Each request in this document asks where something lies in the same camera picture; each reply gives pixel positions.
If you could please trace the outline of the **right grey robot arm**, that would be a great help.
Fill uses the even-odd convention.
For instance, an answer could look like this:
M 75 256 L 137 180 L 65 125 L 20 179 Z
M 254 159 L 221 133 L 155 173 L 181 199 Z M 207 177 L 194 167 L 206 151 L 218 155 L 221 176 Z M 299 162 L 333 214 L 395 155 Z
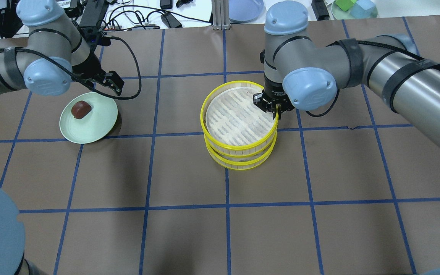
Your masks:
M 319 48 L 307 32 L 308 11 L 299 2 L 274 4 L 265 18 L 264 89 L 253 103 L 274 118 L 313 111 L 341 89 L 367 86 L 440 147 L 440 64 L 417 55 L 410 37 L 342 39 Z

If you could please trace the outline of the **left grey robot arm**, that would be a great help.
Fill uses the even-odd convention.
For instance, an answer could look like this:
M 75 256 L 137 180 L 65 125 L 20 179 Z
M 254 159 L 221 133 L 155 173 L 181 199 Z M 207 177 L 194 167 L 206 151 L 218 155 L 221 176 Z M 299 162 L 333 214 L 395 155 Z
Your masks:
M 0 49 L 0 95 L 29 89 L 57 96 L 72 81 L 92 90 L 98 83 L 120 96 L 124 81 L 115 71 L 105 72 L 77 26 L 54 0 L 22 0 L 16 14 L 29 28 L 26 47 Z

